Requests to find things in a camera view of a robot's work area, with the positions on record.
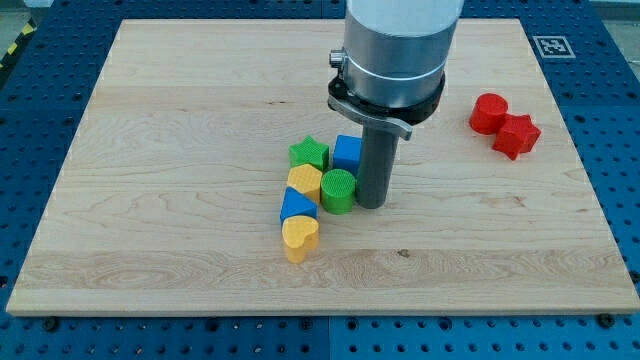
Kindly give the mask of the black silver tool flange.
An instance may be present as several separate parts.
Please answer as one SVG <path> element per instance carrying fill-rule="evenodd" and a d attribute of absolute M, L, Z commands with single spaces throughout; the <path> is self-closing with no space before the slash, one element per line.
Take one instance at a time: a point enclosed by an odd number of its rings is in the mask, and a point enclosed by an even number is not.
<path fill-rule="evenodd" d="M 437 109 L 445 85 L 442 75 L 435 91 L 424 101 L 402 108 L 384 107 L 372 104 L 353 94 L 341 74 L 336 75 L 328 84 L 328 107 L 362 125 L 364 128 L 388 132 L 391 135 L 409 140 L 413 127 L 427 120 Z"/>

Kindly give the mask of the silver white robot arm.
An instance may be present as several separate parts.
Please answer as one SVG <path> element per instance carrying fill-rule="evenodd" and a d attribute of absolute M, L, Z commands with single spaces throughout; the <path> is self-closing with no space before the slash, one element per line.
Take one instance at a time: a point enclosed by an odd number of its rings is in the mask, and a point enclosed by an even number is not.
<path fill-rule="evenodd" d="M 437 109 L 464 0 L 348 0 L 328 106 L 361 125 L 356 200 L 381 207 L 399 140 Z"/>

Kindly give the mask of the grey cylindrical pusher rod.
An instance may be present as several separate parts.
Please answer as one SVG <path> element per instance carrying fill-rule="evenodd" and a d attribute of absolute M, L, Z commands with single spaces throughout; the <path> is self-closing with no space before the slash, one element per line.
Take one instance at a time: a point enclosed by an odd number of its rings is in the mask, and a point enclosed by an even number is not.
<path fill-rule="evenodd" d="M 356 178 L 356 200 L 366 209 L 381 207 L 387 197 L 398 137 L 364 127 L 360 164 Z"/>

